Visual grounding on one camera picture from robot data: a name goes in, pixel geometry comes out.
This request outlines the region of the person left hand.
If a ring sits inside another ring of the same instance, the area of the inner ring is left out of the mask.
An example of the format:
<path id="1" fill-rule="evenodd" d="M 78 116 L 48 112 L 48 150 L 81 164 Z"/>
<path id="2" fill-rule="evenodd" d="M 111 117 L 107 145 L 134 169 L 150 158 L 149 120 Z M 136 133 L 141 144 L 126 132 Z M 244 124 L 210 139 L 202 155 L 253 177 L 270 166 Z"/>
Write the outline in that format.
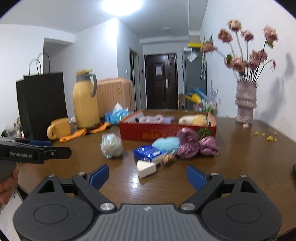
<path id="1" fill-rule="evenodd" d="M 17 166 L 13 170 L 11 176 L 7 180 L 1 182 L 1 184 L 0 184 L 1 205 L 7 205 L 7 203 L 9 202 L 9 200 L 12 196 L 12 193 L 13 193 L 13 189 L 17 185 L 18 175 L 19 175 L 19 167 Z"/>

